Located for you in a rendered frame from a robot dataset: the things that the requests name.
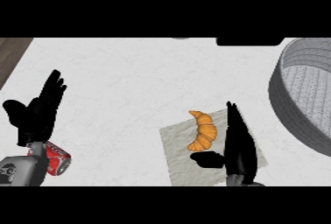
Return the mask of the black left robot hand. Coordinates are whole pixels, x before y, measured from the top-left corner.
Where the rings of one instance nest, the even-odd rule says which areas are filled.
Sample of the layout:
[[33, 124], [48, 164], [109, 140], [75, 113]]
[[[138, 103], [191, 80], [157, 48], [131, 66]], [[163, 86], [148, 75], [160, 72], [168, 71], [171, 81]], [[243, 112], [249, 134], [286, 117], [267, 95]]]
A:
[[58, 107], [67, 88], [61, 72], [54, 70], [41, 95], [29, 105], [17, 100], [4, 102], [10, 122], [18, 128], [18, 146], [27, 147], [33, 142], [45, 143], [52, 137]]

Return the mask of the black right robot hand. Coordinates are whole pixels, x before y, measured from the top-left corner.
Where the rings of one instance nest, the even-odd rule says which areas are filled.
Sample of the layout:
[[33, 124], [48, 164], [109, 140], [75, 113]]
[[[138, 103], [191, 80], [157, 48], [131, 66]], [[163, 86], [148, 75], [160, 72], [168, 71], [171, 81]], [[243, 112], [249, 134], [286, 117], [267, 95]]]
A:
[[255, 139], [249, 132], [237, 104], [227, 102], [228, 129], [224, 154], [215, 151], [194, 152], [191, 159], [202, 168], [225, 168], [227, 177], [233, 174], [245, 175], [243, 182], [252, 184], [258, 173], [258, 152]]

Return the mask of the orange croissant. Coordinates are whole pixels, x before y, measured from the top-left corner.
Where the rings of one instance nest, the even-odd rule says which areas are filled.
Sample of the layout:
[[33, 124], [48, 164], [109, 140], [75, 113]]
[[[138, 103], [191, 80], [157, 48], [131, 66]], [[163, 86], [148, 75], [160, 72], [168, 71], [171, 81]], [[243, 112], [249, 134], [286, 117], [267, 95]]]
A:
[[190, 151], [206, 151], [213, 147], [213, 141], [218, 137], [218, 128], [213, 124], [213, 118], [202, 111], [191, 110], [191, 115], [197, 121], [197, 137], [188, 145]]

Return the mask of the pale grey placemat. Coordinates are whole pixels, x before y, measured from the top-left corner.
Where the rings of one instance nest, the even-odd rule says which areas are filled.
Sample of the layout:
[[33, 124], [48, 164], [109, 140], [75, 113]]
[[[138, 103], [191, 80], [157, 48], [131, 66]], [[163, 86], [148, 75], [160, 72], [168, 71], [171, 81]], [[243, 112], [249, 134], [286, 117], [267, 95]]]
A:
[[[218, 128], [218, 137], [212, 142], [212, 148], [206, 151], [215, 151], [224, 155], [227, 128], [228, 128], [228, 109], [222, 109], [209, 115]], [[225, 167], [202, 168], [191, 159], [194, 151], [188, 150], [188, 145], [196, 140], [197, 121], [196, 118], [160, 129], [165, 155], [168, 159], [171, 183], [174, 186], [215, 186], [227, 180]], [[268, 166], [264, 151], [258, 143], [258, 168]]]

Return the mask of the grey wicker basket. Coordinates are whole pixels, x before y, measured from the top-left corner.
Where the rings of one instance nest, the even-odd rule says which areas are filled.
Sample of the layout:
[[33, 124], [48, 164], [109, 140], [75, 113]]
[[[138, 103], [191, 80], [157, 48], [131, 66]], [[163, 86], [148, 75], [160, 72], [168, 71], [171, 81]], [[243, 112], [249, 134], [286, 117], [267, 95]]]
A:
[[289, 43], [268, 92], [289, 132], [331, 157], [331, 38], [298, 38]]

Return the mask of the red soda can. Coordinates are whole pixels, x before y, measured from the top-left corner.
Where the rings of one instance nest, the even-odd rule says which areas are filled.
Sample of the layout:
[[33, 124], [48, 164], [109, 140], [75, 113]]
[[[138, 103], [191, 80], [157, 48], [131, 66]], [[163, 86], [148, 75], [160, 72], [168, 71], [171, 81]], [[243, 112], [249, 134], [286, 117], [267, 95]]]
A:
[[54, 143], [30, 143], [27, 155], [35, 160], [33, 174], [48, 173], [60, 176], [72, 165], [72, 155]]

